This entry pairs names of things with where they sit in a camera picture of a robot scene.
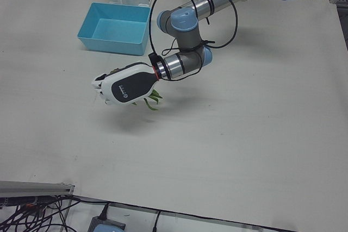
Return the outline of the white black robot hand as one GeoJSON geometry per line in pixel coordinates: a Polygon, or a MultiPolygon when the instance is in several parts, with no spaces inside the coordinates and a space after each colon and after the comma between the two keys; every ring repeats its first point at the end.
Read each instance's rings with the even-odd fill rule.
{"type": "Polygon", "coordinates": [[[153,66],[135,62],[100,75],[91,84],[107,105],[127,105],[148,97],[158,81],[153,66]]]}

